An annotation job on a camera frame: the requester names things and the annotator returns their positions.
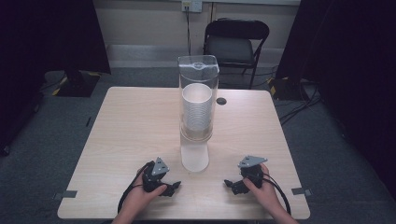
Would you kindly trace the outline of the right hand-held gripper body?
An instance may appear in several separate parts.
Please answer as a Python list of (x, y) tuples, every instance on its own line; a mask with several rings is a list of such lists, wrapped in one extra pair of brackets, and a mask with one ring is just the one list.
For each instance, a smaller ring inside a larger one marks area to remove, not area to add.
[(251, 155), (246, 155), (239, 163), (238, 167), (241, 171), (242, 177), (247, 177), (256, 188), (262, 186), (263, 171), (261, 164), (266, 162), (267, 159), (263, 157), (256, 157)]

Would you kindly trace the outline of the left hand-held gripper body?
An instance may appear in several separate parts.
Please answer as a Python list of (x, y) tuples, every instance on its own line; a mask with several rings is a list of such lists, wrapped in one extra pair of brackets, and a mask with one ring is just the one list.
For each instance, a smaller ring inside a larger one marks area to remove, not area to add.
[(158, 157), (156, 161), (150, 161), (142, 175), (143, 188), (145, 192), (152, 192), (161, 186), (162, 178), (169, 172), (169, 167), (162, 158)]

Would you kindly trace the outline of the person's left hand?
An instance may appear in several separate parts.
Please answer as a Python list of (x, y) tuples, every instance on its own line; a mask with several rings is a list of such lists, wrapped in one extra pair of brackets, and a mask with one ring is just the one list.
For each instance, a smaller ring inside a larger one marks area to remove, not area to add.
[(138, 176), (133, 184), (133, 188), (128, 193), (122, 207), (132, 217), (136, 217), (152, 200), (160, 196), (167, 189), (166, 185), (161, 185), (152, 192), (146, 192), (143, 188), (143, 169), (140, 169), (137, 173)]

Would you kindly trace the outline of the person's right hand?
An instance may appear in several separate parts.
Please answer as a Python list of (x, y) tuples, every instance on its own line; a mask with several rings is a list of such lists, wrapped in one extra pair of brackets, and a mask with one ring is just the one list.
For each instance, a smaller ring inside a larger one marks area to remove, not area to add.
[(282, 210), (283, 207), (279, 202), (276, 190), (273, 185), (267, 181), (262, 182), (262, 186), (257, 188), (247, 177), (243, 178), (243, 182), (246, 187), (254, 194), (259, 204), (272, 216), (274, 217), (278, 210)]

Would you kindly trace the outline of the clear plastic cup dispenser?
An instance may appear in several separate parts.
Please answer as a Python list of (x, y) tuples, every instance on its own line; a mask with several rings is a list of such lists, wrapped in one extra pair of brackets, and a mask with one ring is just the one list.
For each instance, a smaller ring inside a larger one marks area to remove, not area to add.
[[(213, 122), (219, 85), (219, 66), (213, 55), (181, 56), (177, 61), (180, 99), (180, 150), (183, 166), (190, 172), (202, 172), (209, 164), (208, 141), (213, 133)], [(189, 131), (182, 121), (182, 90), (191, 83), (206, 84), (212, 89), (210, 125), (200, 132)]]

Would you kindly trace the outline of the stack of white paper cups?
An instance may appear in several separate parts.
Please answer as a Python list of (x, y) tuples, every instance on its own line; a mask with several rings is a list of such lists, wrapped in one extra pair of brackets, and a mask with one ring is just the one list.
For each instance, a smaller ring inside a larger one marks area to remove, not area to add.
[(210, 125), (212, 113), (212, 89), (206, 84), (191, 83), (182, 90), (184, 127), (200, 132)]

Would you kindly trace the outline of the black stand base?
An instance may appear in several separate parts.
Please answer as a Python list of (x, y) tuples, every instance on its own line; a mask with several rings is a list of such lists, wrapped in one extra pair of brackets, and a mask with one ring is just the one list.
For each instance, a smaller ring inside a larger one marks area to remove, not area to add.
[(282, 101), (307, 101), (308, 96), (301, 83), (286, 78), (270, 78), (268, 80), (269, 92), (274, 99)]
[(52, 95), (59, 97), (90, 97), (100, 77), (97, 73), (86, 71), (66, 73)]

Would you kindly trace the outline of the black folding chair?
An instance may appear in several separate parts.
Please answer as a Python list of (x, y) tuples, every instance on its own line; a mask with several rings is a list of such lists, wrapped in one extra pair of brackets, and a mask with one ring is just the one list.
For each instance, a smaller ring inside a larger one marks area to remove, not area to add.
[(270, 34), (263, 21), (221, 18), (205, 28), (204, 54), (217, 58), (220, 67), (252, 70), (249, 88), (253, 86), (262, 46)]

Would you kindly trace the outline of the black curtain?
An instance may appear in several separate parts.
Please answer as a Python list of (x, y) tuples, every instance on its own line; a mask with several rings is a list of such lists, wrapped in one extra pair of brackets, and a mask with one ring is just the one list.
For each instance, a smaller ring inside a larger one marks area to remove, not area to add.
[(396, 200), (396, 0), (301, 0), (276, 77), (319, 84)]
[(49, 71), (110, 72), (93, 0), (0, 0), (0, 156), (42, 99)]

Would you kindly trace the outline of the white wall outlet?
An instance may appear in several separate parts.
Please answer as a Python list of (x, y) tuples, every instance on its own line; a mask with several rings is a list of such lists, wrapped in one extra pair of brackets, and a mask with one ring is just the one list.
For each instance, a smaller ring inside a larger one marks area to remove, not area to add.
[(201, 13), (203, 2), (201, 0), (182, 0), (181, 10), (184, 12)]

